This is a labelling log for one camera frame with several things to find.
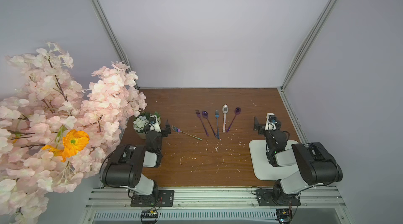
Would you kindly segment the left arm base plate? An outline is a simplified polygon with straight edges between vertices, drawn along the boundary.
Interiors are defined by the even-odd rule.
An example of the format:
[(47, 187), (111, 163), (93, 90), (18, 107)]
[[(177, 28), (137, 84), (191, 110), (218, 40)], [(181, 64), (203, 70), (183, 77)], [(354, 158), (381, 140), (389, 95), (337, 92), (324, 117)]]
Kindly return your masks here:
[(128, 193), (131, 199), (131, 207), (172, 207), (174, 200), (174, 190), (160, 190), (151, 195), (139, 195), (137, 193)]

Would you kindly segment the blue fork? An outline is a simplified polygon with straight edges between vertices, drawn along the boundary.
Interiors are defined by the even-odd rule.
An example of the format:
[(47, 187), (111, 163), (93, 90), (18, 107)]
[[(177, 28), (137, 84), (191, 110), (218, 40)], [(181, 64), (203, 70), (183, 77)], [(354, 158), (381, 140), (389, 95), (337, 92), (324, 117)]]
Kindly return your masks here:
[(215, 118), (216, 118), (216, 126), (217, 126), (216, 137), (217, 137), (217, 139), (220, 139), (220, 137), (219, 137), (219, 133), (220, 133), (220, 131), (219, 131), (219, 110), (215, 111)]

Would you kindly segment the green handled iridescent fork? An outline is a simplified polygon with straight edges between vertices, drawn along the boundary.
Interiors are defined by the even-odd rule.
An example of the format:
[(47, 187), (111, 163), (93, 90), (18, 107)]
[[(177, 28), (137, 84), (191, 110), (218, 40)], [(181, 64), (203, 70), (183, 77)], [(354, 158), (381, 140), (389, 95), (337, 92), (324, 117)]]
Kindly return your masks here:
[(196, 137), (196, 136), (194, 136), (194, 135), (190, 135), (190, 134), (188, 134), (188, 133), (186, 133), (186, 132), (183, 132), (182, 130), (180, 130), (178, 127), (176, 127), (176, 126), (174, 126), (174, 125), (172, 125), (171, 128), (172, 128), (173, 131), (175, 131), (175, 132), (177, 132), (177, 133), (183, 133), (183, 134), (185, 134), (185, 135), (187, 135), (187, 136), (190, 136), (190, 137), (192, 137), (192, 138), (194, 138), (194, 139), (197, 139), (197, 140), (199, 140), (199, 141), (202, 141), (202, 139), (200, 139), (200, 138), (198, 138), (198, 137)]

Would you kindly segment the white plastic tray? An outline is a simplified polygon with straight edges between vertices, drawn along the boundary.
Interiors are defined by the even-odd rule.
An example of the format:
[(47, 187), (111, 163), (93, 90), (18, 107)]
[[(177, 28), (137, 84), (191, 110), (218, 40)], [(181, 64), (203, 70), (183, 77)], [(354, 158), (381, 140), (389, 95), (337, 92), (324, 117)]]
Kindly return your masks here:
[(278, 179), (283, 179), (299, 170), (297, 164), (273, 167), (266, 156), (265, 140), (250, 141), (249, 150), (254, 174), (261, 181), (276, 181)]

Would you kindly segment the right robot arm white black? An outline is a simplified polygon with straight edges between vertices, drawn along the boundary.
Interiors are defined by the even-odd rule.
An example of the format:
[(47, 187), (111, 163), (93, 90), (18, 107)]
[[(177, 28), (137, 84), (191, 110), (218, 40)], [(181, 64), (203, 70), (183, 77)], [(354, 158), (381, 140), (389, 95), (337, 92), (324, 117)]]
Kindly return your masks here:
[(274, 201), (298, 199), (304, 190), (342, 180), (341, 167), (321, 143), (291, 140), (273, 113), (264, 124), (254, 119), (254, 130), (264, 136), (249, 143), (254, 174), (261, 181), (274, 181), (268, 190)]

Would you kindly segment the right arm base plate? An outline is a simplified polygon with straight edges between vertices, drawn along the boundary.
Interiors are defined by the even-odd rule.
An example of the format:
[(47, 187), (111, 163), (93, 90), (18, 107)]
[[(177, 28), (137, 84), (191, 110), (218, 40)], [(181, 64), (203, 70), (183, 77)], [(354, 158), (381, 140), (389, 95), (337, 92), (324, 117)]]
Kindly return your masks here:
[(283, 192), (275, 192), (273, 189), (257, 189), (255, 191), (259, 206), (270, 207), (289, 207), (300, 206), (299, 194), (285, 194)]

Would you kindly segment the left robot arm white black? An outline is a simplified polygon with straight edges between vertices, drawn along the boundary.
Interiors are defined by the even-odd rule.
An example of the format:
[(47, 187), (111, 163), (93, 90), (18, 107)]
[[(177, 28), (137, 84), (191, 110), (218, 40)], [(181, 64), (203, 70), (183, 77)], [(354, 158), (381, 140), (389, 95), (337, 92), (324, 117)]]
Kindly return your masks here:
[(136, 196), (158, 195), (158, 185), (142, 174), (143, 168), (158, 168), (161, 165), (162, 140), (171, 134), (168, 121), (165, 128), (158, 123), (145, 126), (145, 144), (119, 145), (103, 161), (99, 178), (108, 187), (126, 188)]

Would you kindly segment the silver spoon pink handle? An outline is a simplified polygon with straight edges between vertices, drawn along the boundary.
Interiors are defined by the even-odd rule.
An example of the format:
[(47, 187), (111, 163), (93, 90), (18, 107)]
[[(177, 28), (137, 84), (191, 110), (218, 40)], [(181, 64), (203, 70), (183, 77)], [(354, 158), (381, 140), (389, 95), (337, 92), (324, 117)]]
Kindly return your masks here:
[(226, 132), (226, 115), (229, 111), (229, 107), (227, 104), (224, 104), (222, 107), (222, 113), (223, 113), (223, 129), (222, 132), (225, 133)]

